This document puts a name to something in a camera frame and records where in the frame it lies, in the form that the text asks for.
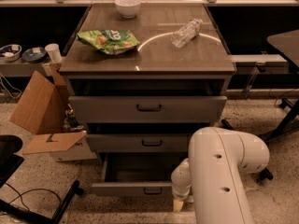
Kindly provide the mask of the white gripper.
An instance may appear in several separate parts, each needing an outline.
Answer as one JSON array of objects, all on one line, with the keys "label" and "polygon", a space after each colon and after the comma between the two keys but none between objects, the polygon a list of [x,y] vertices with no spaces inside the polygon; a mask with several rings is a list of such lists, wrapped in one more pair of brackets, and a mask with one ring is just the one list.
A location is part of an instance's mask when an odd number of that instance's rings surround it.
[{"label": "white gripper", "polygon": [[191,190],[191,174],[189,159],[183,160],[171,174],[173,211],[178,213],[182,210],[184,200],[187,199]]}]

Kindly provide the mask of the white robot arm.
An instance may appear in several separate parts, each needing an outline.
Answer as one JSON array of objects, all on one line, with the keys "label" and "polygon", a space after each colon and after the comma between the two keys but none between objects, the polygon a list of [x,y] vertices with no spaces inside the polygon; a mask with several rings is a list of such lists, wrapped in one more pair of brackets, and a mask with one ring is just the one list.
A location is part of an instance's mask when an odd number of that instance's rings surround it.
[{"label": "white robot arm", "polygon": [[254,224],[240,175],[261,172],[269,158],[266,143],[254,134],[198,130],[188,158],[171,174],[173,210],[192,195],[197,224]]}]

